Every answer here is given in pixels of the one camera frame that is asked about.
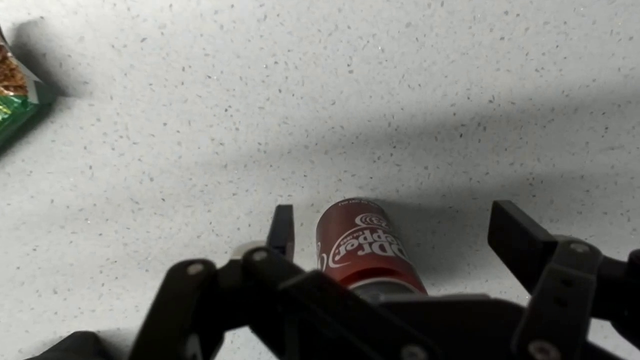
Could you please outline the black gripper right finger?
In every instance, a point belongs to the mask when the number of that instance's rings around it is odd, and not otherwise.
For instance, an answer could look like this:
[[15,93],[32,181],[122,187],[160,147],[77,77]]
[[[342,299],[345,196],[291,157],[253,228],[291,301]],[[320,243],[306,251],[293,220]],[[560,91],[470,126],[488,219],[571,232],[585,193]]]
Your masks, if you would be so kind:
[[557,241],[509,201],[495,201],[489,210],[488,247],[509,274],[532,293]]

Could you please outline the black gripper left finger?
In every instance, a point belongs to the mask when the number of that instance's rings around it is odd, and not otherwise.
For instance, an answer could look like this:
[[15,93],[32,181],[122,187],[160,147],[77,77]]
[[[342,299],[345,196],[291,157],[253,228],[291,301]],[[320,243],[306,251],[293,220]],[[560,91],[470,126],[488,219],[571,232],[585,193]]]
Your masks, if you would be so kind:
[[293,259],[293,207],[277,205],[268,230],[265,247],[283,259]]

